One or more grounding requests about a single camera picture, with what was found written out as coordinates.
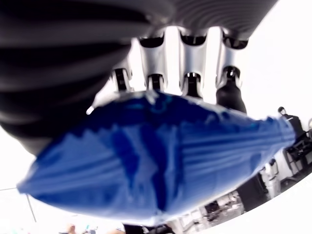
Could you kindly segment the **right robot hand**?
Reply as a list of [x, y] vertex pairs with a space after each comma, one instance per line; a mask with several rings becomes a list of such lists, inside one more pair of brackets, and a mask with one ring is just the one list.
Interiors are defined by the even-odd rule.
[[86, 117], [131, 40], [218, 26], [247, 40], [274, 0], [3, 0], [0, 125], [38, 155]]

